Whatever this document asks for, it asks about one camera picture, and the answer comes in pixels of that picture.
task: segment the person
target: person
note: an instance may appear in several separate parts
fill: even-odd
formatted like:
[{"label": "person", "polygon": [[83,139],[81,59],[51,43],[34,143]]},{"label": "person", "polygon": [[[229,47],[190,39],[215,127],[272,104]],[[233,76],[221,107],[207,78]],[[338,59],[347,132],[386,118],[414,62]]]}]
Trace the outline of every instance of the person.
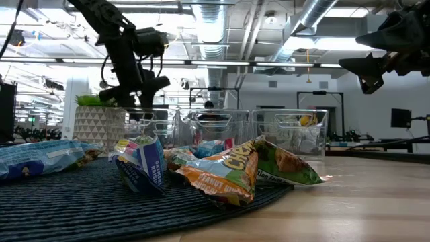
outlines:
[{"label": "person", "polygon": [[214,108],[214,103],[213,103],[213,102],[211,102],[211,101],[206,101],[206,102],[204,103],[204,108],[205,108],[205,109],[212,109],[212,108]]}]

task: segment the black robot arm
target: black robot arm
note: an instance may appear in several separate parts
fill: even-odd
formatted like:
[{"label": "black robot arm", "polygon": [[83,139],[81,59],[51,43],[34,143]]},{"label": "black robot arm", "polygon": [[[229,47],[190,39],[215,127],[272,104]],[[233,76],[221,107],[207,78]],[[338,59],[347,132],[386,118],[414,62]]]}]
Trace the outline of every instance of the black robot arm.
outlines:
[{"label": "black robot arm", "polygon": [[154,28],[137,30],[120,11],[106,0],[68,0],[99,34],[96,45],[104,44],[111,59],[112,71],[119,86],[100,92],[100,99],[114,98],[119,106],[136,107],[133,93],[140,92],[140,105],[151,108],[155,93],[170,85],[167,77],[155,77],[152,71],[142,68],[134,57],[163,56],[167,39]]},{"label": "black robot arm", "polygon": [[430,0],[392,12],[378,31],[355,40],[387,51],[382,58],[369,54],[366,58],[339,61],[343,68],[359,76],[364,94],[372,94],[384,84],[385,72],[396,71],[404,76],[420,71],[423,76],[430,76]]}]

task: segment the dark woven mat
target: dark woven mat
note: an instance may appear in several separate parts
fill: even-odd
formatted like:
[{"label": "dark woven mat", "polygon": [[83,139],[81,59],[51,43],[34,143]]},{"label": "dark woven mat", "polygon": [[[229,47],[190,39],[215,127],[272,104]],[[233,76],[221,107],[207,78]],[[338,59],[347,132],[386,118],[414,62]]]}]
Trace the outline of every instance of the dark woven mat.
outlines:
[{"label": "dark woven mat", "polygon": [[79,171],[0,184],[0,241],[127,241],[183,231],[255,210],[289,187],[257,190],[254,201],[217,208],[191,186],[165,176],[164,198],[129,192],[101,159]]}]

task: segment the tabletop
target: tabletop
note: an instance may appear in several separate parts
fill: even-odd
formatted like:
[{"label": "tabletop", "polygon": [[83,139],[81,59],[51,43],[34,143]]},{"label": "tabletop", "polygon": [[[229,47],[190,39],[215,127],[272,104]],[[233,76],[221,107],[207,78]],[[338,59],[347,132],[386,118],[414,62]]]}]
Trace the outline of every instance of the tabletop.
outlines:
[{"label": "tabletop", "polygon": [[311,165],[332,178],[239,218],[145,241],[430,241],[430,165],[355,157]]}]

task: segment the chip bag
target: chip bag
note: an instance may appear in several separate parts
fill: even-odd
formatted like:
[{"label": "chip bag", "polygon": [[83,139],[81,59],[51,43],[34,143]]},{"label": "chip bag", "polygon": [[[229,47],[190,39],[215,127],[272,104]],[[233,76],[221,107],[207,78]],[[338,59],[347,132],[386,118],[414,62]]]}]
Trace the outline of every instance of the chip bag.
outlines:
[{"label": "chip bag", "polygon": [[0,180],[78,169],[103,153],[102,145],[53,140],[0,149]]},{"label": "chip bag", "polygon": [[234,139],[229,138],[224,141],[212,140],[212,141],[201,141],[194,152],[194,156],[197,158],[206,158],[218,153],[221,153],[227,149],[234,147]]},{"label": "chip bag", "polygon": [[176,173],[212,199],[237,206],[253,200],[258,162],[253,140],[203,159],[193,159],[184,150],[167,156],[168,162],[175,165]]},{"label": "chip bag", "polygon": [[110,159],[117,165],[123,183],[133,192],[164,194],[160,188],[164,166],[163,148],[157,138],[120,140]]},{"label": "chip bag", "polygon": [[262,182],[312,185],[324,181],[307,162],[297,155],[265,140],[256,140],[257,180]]}]

